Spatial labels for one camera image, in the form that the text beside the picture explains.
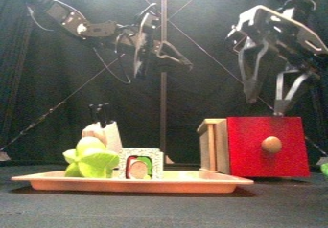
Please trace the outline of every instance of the wooden knob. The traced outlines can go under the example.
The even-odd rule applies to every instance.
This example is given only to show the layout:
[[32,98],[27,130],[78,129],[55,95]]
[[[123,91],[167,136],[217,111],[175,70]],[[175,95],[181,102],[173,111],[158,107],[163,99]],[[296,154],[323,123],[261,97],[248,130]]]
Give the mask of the wooden knob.
[[261,142],[261,148],[269,153],[278,153],[282,150],[282,141],[274,136],[269,136]]

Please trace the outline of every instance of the table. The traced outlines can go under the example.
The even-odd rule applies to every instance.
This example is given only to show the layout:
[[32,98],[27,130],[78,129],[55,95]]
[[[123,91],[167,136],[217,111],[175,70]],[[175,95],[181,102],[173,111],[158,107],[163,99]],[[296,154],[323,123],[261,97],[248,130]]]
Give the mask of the table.
[[36,191],[12,176],[64,165],[0,167],[0,227],[327,227],[328,180],[254,179],[231,194]]

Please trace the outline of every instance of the green fruit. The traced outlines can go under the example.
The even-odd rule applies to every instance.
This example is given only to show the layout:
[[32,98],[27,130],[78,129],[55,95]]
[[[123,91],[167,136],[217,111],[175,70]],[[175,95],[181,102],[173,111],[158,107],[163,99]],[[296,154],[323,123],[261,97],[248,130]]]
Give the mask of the green fruit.
[[75,149],[68,149],[64,153],[64,158],[68,163],[72,163],[76,158],[76,150]]
[[71,163],[65,169],[65,177],[82,177],[78,169],[78,164]]
[[75,149],[76,156],[82,157],[84,154],[88,154],[87,151],[91,149],[106,150],[106,145],[99,138],[87,136],[78,141]]
[[106,178],[107,169],[114,169],[118,165],[118,155],[111,152],[94,149],[92,153],[84,155],[78,162],[78,169],[84,177]]
[[324,164],[320,166],[320,168],[321,168],[323,174],[328,177],[328,163],[324,163]]
[[69,163],[67,177],[107,178],[119,164],[118,153],[107,150],[95,137],[83,137],[75,149],[67,150],[63,155]]

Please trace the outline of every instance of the red box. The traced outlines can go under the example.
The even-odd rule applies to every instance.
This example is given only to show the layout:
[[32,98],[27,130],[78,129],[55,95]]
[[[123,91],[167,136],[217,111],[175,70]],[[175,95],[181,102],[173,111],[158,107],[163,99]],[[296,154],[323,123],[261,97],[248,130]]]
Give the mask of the red box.
[[[201,171],[217,171],[244,177],[310,175],[301,118],[205,119],[197,132]],[[262,147],[265,139],[272,137],[280,146],[274,152]]]
[[[237,176],[309,176],[301,118],[227,117],[230,174]],[[276,136],[281,151],[266,152],[261,142]]]

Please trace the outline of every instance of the pink tray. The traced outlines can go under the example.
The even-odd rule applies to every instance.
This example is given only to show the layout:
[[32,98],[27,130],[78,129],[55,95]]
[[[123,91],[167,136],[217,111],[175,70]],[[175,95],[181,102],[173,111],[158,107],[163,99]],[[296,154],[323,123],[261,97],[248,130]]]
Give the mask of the pink tray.
[[65,177],[63,171],[49,171],[12,177],[29,181],[32,188],[48,191],[124,192],[124,193],[231,193],[237,185],[253,181],[205,171],[165,171],[163,179],[135,180]]

